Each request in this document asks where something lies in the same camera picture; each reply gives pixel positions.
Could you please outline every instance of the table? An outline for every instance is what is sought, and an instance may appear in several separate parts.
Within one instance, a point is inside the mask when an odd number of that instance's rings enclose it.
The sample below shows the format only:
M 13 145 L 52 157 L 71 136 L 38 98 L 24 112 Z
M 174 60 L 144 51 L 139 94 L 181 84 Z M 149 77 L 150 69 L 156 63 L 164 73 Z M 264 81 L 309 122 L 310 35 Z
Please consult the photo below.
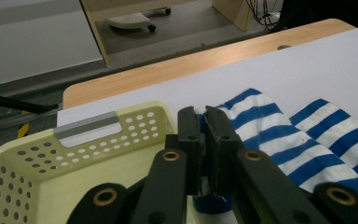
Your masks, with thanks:
M 298 43 L 297 41 L 300 41 L 301 37 L 307 39 L 309 36 L 304 32 L 308 29 L 305 28 L 315 27 L 315 24 L 324 24 L 325 22 L 330 25 L 329 22 L 340 23 L 335 20 L 323 21 L 286 31 L 292 33 L 286 33 L 285 39 L 278 37 L 274 39 L 274 36 L 280 36 L 282 33 L 267 35 L 267 37 L 263 36 L 257 39 L 258 45 L 249 44 L 252 40 L 248 40 L 230 45 L 231 47 L 236 46 L 236 48 L 232 47 L 231 51 L 224 51 L 225 48 L 229 48 L 229 46 L 224 46 L 218 48 L 220 49 L 218 51 L 212 49 L 214 53 L 207 50 L 178 58 L 179 61 L 178 59 L 166 61 L 176 63 L 176 70 L 172 71 L 169 67 L 164 66 L 160 67 L 165 69 L 163 72 L 154 70 L 158 69 L 160 63 L 142 67 L 140 69 L 143 70 L 143 76 L 146 78 L 139 76 L 141 80 L 127 80 L 127 83 L 139 87 L 127 87 L 123 85 L 123 82 L 107 83 L 114 76 L 98 78 L 96 80 L 99 81 L 100 87 L 107 85 L 108 89 L 105 89 L 106 91 L 98 89 L 97 92 L 106 97 L 114 96 L 102 99 L 103 97 L 99 95 L 97 101 L 89 104 L 67 107 L 61 111 L 61 115 L 59 114 L 58 124 L 71 122 L 73 117 L 86 115 L 85 119 L 87 116 L 95 116 L 98 113 L 102 114 L 106 111 L 150 100 L 167 103 L 172 111 L 172 116 L 175 116 L 175 112 L 183 106 L 193 105 L 200 108 L 205 105 L 218 105 L 224 100 L 231 99 L 228 97 L 233 97 L 234 94 L 240 93 L 247 87 L 256 88 L 271 96 L 280 108 L 283 108 L 282 112 L 286 115 L 290 115 L 290 113 L 285 113 L 285 109 L 290 108 L 293 112 L 295 108 L 306 104 L 313 97 L 327 97 L 324 99 L 332 99 L 331 102 L 337 102 L 338 106 L 358 118 L 358 29 L 352 29 L 349 26 L 348 30 L 343 30 L 347 32 L 336 32 L 335 35 L 327 38 L 317 39 L 285 50 L 276 50 L 281 45 Z M 243 43 L 249 44 L 248 48 L 241 48 Z M 220 57 L 220 60 L 216 61 L 220 65 L 211 63 L 213 56 Z M 158 80 L 149 79 L 150 73 L 154 74 Z M 87 89 L 87 94 L 90 94 L 92 90 L 88 87 L 92 85 L 96 85 L 94 88 L 98 88 L 98 83 L 92 83 L 92 81 L 86 83 L 87 85 L 83 86 L 84 89 L 79 90 L 79 94 L 85 89 Z M 109 93 L 114 90 L 112 86 L 116 84 L 118 87 L 123 85 L 124 90 L 121 89 L 113 94 Z
M 100 77 L 70 86 L 63 94 L 63 108 L 133 91 L 178 77 L 188 76 L 277 50 L 354 29 L 344 21 L 330 19 L 264 35 L 223 47 L 153 63 L 129 71 Z

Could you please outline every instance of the yellow plastic basket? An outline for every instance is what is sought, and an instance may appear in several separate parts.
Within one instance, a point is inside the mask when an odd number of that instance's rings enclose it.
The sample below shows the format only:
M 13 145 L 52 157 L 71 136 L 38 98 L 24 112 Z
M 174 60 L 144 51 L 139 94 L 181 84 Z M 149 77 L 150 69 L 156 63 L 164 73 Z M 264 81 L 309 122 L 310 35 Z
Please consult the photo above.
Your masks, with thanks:
M 121 131 L 74 147 L 62 145 L 58 136 L 92 127 L 97 123 L 92 120 L 1 146 L 0 224 L 66 223 L 89 189 L 106 182 L 129 187 L 145 177 L 164 148 L 165 134 L 176 133 L 160 102 L 119 109 L 103 122 L 117 122 Z

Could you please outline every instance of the cable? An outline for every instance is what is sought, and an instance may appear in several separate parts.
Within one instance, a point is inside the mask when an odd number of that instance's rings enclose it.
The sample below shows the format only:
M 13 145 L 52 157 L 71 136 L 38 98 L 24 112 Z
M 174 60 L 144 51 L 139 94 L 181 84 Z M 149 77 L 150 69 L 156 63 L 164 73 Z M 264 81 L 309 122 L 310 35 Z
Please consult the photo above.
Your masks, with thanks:
M 271 11 L 273 11 L 277 2 L 278 2 L 278 0 L 275 0 Z M 277 22 L 271 21 L 271 18 L 270 18 L 271 15 L 269 14 L 271 11 L 269 11 L 269 9 L 268 9 L 267 0 L 263 0 L 263 6 L 262 6 L 263 9 L 261 12 L 262 13 L 261 17 L 258 17 L 258 14 L 259 14 L 258 0 L 246 0 L 246 4 L 251 9 L 254 20 L 257 21 L 259 24 L 263 25 L 267 30 L 271 31 L 271 29 L 276 25 Z

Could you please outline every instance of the striped cloth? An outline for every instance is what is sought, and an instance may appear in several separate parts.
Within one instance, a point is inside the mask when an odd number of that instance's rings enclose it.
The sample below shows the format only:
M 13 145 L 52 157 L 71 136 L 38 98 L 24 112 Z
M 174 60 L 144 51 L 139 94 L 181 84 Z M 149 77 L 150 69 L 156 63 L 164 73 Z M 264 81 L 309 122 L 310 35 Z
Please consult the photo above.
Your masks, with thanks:
M 335 105 L 317 99 L 289 119 L 269 97 L 249 89 L 218 107 L 245 146 L 266 152 L 302 189 L 336 182 L 358 191 L 358 120 Z M 201 213 L 209 206 L 200 198 L 194 204 Z

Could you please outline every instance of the floor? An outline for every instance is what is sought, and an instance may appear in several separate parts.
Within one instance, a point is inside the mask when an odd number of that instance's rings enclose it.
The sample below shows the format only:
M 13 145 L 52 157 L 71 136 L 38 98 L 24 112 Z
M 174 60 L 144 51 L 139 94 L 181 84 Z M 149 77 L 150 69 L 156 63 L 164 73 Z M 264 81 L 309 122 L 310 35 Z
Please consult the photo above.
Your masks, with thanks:
M 268 1 L 270 9 L 273 6 L 275 11 L 280 10 L 276 2 Z M 266 34 L 265 27 L 254 20 L 250 20 L 246 31 L 240 31 L 212 7 L 212 0 L 194 1 L 171 9 L 169 16 L 163 10 L 144 12 L 157 26 L 154 33 L 146 27 L 115 30 L 106 22 L 100 22 L 111 66 L 97 61 L 14 81 L 0 85 L 0 95 L 30 103 L 60 105 L 63 91 L 72 84 Z M 16 140 L 24 123 L 30 123 L 28 134 L 55 128 L 56 112 L 24 116 L 19 110 L 0 107 L 0 146 Z

